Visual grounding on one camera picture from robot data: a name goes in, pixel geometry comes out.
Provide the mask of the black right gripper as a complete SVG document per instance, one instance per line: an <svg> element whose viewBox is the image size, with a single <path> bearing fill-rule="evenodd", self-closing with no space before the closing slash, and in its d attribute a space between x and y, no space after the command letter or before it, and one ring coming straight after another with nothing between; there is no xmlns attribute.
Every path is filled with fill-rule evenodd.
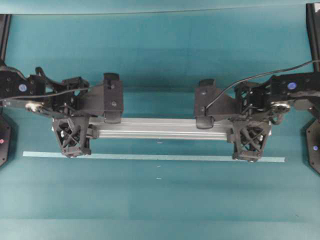
<svg viewBox="0 0 320 240"><path fill-rule="evenodd" d="M228 118L232 127L227 132L227 142L233 144L232 158L257 162L263 156L271 123L241 118L271 118L271 82L245 81L234 88L236 118Z"/></svg>

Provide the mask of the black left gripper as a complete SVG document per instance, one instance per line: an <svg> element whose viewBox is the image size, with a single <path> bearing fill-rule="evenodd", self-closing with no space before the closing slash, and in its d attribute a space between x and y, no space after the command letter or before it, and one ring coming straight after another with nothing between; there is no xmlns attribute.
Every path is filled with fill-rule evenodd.
<svg viewBox="0 0 320 240"><path fill-rule="evenodd" d="M58 94L68 90L60 95L44 98L44 109L52 116L70 116L79 108L79 98L88 90L79 90L88 88L90 84L82 77L73 77L56 82L51 79L46 80L46 87L52 91L48 94ZM90 155L90 139L87 137L89 128L88 116L76 116L61 119L53 119L53 132L55 133L58 145L62 155L68 158L75 158L83 155Z"/></svg>

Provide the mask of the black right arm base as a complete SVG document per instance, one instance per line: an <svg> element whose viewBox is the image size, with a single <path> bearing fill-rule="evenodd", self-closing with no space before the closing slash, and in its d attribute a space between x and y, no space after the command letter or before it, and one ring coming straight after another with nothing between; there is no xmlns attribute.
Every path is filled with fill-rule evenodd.
<svg viewBox="0 0 320 240"><path fill-rule="evenodd" d="M303 128L303 162L318 175L320 174L320 121L310 120Z"/></svg>

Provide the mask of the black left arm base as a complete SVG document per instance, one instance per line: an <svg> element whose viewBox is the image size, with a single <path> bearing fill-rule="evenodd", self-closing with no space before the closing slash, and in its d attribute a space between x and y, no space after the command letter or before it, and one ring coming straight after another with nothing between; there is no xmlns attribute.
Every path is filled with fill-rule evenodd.
<svg viewBox="0 0 320 240"><path fill-rule="evenodd" d="M8 160L9 147L11 142L12 128L6 119L0 115L0 166Z"/></svg>

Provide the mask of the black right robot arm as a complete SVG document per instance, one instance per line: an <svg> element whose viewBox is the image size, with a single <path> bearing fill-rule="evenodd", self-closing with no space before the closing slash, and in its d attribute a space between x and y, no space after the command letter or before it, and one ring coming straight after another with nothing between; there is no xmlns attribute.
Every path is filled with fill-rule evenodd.
<svg viewBox="0 0 320 240"><path fill-rule="evenodd" d="M273 75L264 83L245 81L235 89L236 116L231 117L233 159L256 162L263 156L273 125L291 108L320 117L320 74Z"/></svg>

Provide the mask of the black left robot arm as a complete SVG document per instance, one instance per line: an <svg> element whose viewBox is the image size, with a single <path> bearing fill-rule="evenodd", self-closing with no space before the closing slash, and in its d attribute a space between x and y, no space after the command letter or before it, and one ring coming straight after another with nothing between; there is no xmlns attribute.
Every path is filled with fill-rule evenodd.
<svg viewBox="0 0 320 240"><path fill-rule="evenodd" d="M18 69L0 63L1 106L24 108L50 118L60 151L68 158L92 153L87 136L90 117L80 111L81 97L89 87L82 77L57 82L47 77L41 67L26 77Z"/></svg>

